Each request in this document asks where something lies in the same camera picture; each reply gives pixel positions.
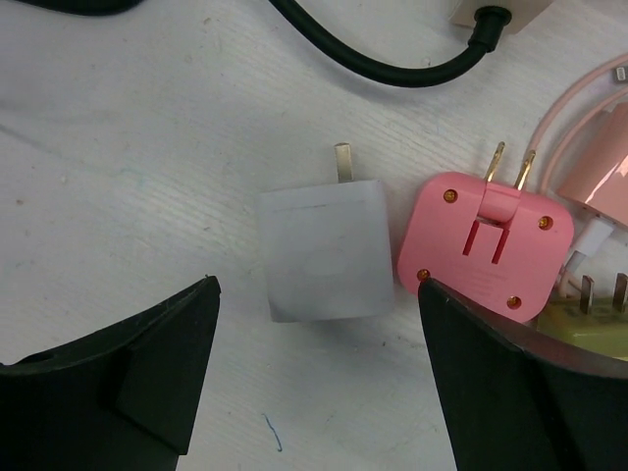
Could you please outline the pink square plug charger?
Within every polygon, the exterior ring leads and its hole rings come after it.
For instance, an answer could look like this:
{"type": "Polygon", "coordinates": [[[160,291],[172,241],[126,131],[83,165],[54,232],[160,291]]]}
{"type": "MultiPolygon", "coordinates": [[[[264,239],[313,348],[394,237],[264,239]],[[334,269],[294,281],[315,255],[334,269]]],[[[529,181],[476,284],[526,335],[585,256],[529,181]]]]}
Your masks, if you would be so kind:
{"type": "Polygon", "coordinates": [[[505,145],[479,178],[446,172],[417,193],[396,270],[409,292],[435,279],[477,304],[525,324],[546,306],[574,236],[570,212],[526,190],[536,153],[515,183],[495,181],[505,145]]]}

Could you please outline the cream power strip red buttons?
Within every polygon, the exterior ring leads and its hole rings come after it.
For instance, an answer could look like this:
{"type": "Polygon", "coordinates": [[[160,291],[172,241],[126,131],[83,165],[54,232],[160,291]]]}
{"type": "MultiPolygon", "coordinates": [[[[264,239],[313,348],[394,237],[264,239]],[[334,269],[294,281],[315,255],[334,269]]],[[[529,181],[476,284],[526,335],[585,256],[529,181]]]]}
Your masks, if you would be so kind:
{"type": "Polygon", "coordinates": [[[552,0],[459,0],[452,5],[449,22],[473,28],[480,14],[500,10],[507,19],[506,34],[516,34],[543,13],[552,0]]]}

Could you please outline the yellow plug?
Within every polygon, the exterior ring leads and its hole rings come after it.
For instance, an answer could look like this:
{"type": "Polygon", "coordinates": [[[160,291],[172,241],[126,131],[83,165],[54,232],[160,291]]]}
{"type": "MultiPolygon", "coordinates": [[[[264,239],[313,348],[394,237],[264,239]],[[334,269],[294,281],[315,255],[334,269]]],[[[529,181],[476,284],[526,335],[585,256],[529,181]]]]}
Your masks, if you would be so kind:
{"type": "Polygon", "coordinates": [[[537,331],[579,348],[627,360],[627,276],[616,276],[612,297],[594,297],[594,281],[584,276],[579,298],[549,302],[537,331]]]}

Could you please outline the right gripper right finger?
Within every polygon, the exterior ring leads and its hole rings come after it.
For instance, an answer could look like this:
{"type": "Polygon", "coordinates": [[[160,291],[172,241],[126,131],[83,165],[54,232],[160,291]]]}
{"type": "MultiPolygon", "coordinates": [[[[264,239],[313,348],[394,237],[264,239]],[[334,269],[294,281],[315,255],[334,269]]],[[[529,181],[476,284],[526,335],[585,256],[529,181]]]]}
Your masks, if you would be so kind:
{"type": "Polygon", "coordinates": [[[627,364],[431,279],[421,323],[459,470],[624,470],[627,364]]]}

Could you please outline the small peach plug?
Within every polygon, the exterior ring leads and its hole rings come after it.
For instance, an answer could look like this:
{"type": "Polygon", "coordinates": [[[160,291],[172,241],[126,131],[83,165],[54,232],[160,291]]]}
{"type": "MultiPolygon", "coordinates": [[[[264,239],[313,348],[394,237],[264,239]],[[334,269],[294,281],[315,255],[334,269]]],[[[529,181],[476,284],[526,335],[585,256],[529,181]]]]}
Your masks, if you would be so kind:
{"type": "Polygon", "coordinates": [[[558,195],[627,227],[627,103],[609,113],[558,195]]]}

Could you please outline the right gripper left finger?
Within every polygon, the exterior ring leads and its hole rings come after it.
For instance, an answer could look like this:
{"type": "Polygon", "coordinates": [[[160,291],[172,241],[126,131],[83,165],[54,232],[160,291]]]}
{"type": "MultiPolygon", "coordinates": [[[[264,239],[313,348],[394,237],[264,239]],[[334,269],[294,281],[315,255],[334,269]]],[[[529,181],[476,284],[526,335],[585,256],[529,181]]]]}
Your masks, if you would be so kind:
{"type": "Polygon", "coordinates": [[[187,454],[221,288],[205,277],[152,308],[1,367],[4,470],[174,470],[187,454]]]}

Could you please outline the white plug charger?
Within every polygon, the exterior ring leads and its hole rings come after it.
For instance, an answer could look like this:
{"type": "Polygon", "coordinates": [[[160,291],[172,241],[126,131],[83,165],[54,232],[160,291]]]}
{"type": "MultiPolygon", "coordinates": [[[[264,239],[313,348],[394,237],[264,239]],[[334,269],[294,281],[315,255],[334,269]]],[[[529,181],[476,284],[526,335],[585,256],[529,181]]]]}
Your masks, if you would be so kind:
{"type": "Polygon", "coordinates": [[[353,176],[349,144],[335,146],[336,183],[264,192],[260,251],[270,315],[304,323],[394,308],[387,203],[379,180],[353,176]]]}

